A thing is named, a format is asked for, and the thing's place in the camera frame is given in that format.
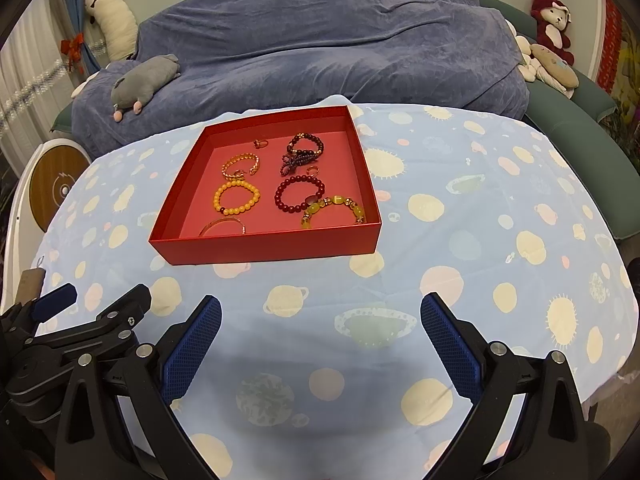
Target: gray-blue throw blanket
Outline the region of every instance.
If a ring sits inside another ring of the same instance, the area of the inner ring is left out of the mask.
[[[175,54],[182,76],[114,122],[111,87],[158,54]],[[502,15],[478,0],[185,0],[140,24],[135,60],[85,86],[73,135],[97,157],[223,112],[332,94],[519,119],[529,102],[521,60]]]

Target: planet print tablecloth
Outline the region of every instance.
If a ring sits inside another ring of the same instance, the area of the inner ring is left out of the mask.
[[[638,304],[615,244],[545,136],[465,110],[341,96],[318,106],[337,104],[350,105],[376,189],[375,254],[167,264],[148,234],[203,127],[238,117],[224,114],[96,160],[34,260],[47,271],[44,292],[71,282],[79,295],[41,331],[94,319],[137,283],[153,296],[141,342],[156,342],[205,294],[221,301],[222,328],[172,403],[220,478],[422,478],[470,408],[418,322],[432,290],[487,340],[535,356],[561,349],[583,400],[636,337]],[[124,411],[145,447],[130,404]]]

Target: bracelet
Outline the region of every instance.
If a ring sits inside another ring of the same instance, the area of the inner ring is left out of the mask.
[[[242,234],[246,233],[246,228],[244,227],[244,224],[241,221],[239,221],[237,218],[233,216],[227,216],[226,218],[218,218],[213,222],[209,222],[207,225],[205,225],[202,228],[202,231],[200,231],[200,234],[198,236],[204,235],[204,233],[206,233],[209,229],[211,229],[215,224],[219,224],[220,222],[226,222],[228,220],[233,220],[234,222],[238,222],[242,226]]]
[[[236,208],[222,207],[220,205],[220,197],[227,189],[235,186],[241,186],[248,189],[254,194],[254,197],[251,200],[249,200],[249,202],[247,202],[244,205],[241,205],[240,207],[236,207]],[[251,209],[252,206],[254,206],[256,202],[258,202],[258,200],[260,200],[260,192],[258,191],[257,187],[252,186],[245,180],[232,180],[231,182],[227,182],[226,184],[223,184],[218,188],[215,195],[213,196],[213,207],[216,209],[216,211],[222,213],[224,216],[239,215],[240,213],[249,211],[249,209]]]
[[[233,156],[222,165],[222,176],[227,180],[244,180],[243,170],[236,170],[234,174],[228,174],[226,170],[228,170],[228,168],[236,162],[240,162],[241,160],[245,160],[247,158],[255,160],[254,166],[249,170],[249,174],[255,174],[255,172],[258,171],[258,168],[260,168],[260,159],[253,153],[241,153],[240,155]]]
[[[296,150],[294,146],[300,139],[311,140],[316,144],[316,146],[318,146],[318,149]],[[304,166],[305,164],[313,162],[316,158],[322,155],[322,152],[324,152],[324,144],[318,137],[311,134],[297,134],[289,141],[287,144],[287,153],[282,156],[284,164],[280,168],[281,176],[287,176],[289,173],[295,173],[296,167]]]
[[[316,187],[318,188],[318,192],[316,192],[316,194],[306,197],[305,201],[301,202],[298,205],[286,205],[280,199],[280,197],[282,197],[282,193],[284,192],[286,187],[289,184],[293,184],[294,182],[310,182],[312,184],[315,184]],[[324,184],[319,178],[314,176],[308,176],[308,175],[296,175],[296,176],[290,176],[287,180],[285,180],[282,184],[278,186],[274,199],[276,201],[276,206],[278,206],[278,209],[280,209],[281,211],[285,213],[299,213],[300,211],[306,209],[307,207],[309,207],[310,205],[312,205],[313,203],[321,199],[322,195],[324,195]]]
[[[311,227],[311,215],[315,215],[318,211],[320,211],[323,207],[332,205],[332,204],[344,204],[349,209],[353,211],[353,214],[356,217],[356,224],[364,224],[364,211],[358,205],[358,203],[351,199],[345,198],[340,195],[332,196],[331,198],[321,198],[318,202],[311,204],[306,208],[305,213],[302,215],[302,220],[300,221],[300,225],[302,225],[303,229],[309,229]]]

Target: red teddy bear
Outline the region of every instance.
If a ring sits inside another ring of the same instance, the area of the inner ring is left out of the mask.
[[[571,13],[560,0],[533,0],[531,15],[538,22],[536,41],[558,54],[568,65],[574,64],[574,55],[564,48],[571,46],[571,41],[564,33],[571,23]]]

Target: black beaded bracelet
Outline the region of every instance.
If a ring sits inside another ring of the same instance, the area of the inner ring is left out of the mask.
[[[284,192],[287,186],[289,186],[290,184],[293,184],[294,182],[309,182],[311,184],[315,184],[316,187],[318,188],[318,191],[315,194],[306,197],[305,201],[301,202],[300,204],[287,205],[281,200],[282,193]],[[278,206],[278,209],[280,209],[282,212],[300,213],[301,211],[304,211],[307,207],[309,207],[314,202],[317,202],[318,200],[320,200],[322,198],[322,195],[324,195],[324,184],[318,177],[308,176],[308,175],[296,175],[296,176],[290,176],[288,179],[286,179],[282,184],[278,186],[274,199],[276,201],[276,206]]]
[[[300,139],[308,139],[316,144],[317,150],[296,150],[295,144]],[[298,166],[304,166],[316,160],[324,152],[324,143],[315,135],[297,134],[291,139],[287,145],[287,153],[282,156],[284,164],[280,168],[281,176],[287,176],[289,173],[295,173]]]

